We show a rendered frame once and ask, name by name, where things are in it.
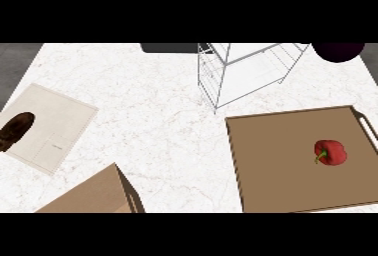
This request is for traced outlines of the brown wooden tray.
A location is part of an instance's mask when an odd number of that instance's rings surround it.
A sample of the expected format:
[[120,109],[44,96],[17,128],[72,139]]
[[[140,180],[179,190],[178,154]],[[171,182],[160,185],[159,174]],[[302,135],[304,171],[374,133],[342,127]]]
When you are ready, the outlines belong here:
[[[378,203],[378,133],[349,106],[225,119],[242,210],[309,212]],[[314,161],[314,144],[343,145],[337,166]]]

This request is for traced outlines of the dark purple eggplant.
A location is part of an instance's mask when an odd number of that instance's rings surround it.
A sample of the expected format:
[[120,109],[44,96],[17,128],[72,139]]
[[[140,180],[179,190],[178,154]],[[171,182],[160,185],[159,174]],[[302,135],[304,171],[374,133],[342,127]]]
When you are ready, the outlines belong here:
[[315,54],[332,63],[349,61],[363,51],[363,43],[312,43]]

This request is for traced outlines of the dark grey appliance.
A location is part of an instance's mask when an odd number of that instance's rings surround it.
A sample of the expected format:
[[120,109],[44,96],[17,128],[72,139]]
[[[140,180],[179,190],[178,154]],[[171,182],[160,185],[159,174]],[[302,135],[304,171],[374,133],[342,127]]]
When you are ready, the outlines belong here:
[[212,53],[205,43],[141,43],[140,47],[146,53]]

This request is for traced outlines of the beige placemat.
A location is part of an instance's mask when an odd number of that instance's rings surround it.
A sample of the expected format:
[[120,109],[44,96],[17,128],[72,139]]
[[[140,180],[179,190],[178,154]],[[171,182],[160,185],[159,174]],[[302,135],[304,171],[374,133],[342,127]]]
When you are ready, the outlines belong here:
[[0,112],[0,128],[19,113],[35,115],[30,129],[5,154],[51,175],[97,111],[94,106],[30,84]]

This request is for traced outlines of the red bell pepper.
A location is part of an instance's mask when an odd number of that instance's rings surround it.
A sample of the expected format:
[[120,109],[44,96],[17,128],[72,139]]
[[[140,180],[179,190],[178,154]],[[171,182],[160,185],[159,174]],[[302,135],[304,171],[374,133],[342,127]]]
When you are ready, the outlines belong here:
[[335,140],[318,140],[314,144],[314,163],[327,166],[340,165],[346,160],[342,144]]

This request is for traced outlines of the dark brown oblong object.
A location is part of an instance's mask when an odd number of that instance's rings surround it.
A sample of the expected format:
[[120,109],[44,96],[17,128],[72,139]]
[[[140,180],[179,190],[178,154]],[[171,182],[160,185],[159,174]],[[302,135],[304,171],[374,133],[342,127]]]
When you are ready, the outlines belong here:
[[5,152],[20,140],[33,123],[35,115],[30,112],[19,113],[0,129],[0,152]]

